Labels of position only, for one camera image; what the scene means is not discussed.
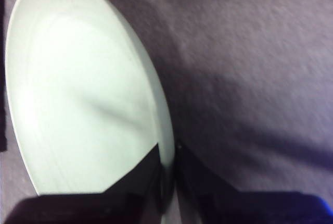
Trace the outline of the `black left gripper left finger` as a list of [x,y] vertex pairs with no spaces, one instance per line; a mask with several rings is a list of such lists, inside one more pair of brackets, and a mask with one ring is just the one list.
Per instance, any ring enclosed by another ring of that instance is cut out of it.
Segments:
[[40,195],[20,201],[6,223],[160,223],[161,164],[155,146],[101,193]]

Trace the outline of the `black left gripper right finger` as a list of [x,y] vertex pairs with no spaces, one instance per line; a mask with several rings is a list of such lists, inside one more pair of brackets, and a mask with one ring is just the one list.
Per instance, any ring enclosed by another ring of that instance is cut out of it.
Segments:
[[186,145],[176,145],[176,177],[203,223],[332,223],[332,208],[300,192],[240,191]]

